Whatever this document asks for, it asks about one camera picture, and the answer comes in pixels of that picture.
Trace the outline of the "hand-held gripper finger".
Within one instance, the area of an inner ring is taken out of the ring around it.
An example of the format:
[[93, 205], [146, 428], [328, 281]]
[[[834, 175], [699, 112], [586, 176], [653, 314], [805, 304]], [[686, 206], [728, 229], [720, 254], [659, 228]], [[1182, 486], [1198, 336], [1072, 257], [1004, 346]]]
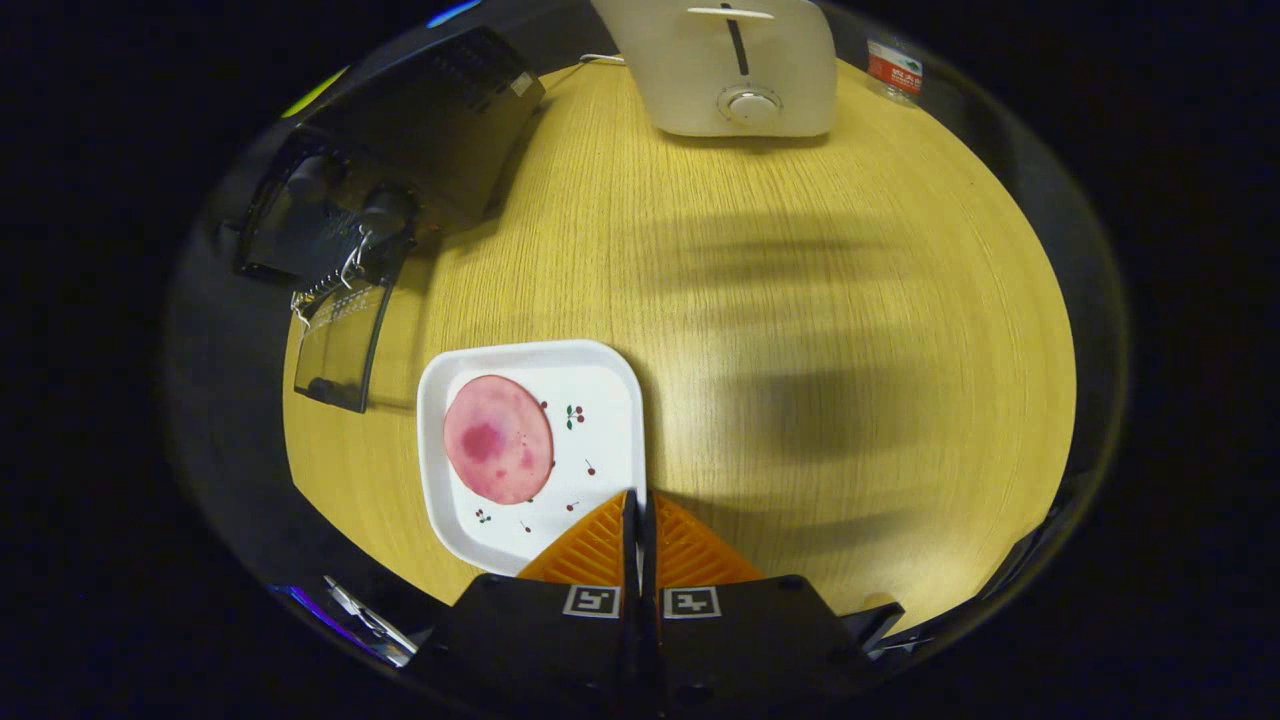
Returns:
[[637, 498], [626, 491], [564, 533], [562, 557], [603, 520], [604, 580], [548, 582], [485, 573], [436, 620], [415, 682], [467, 707], [623, 707], [637, 666], [641, 573]]
[[846, 623], [797, 574], [768, 577], [690, 511], [643, 519], [643, 685], [658, 708], [829, 708], [872, 683], [873, 615]]

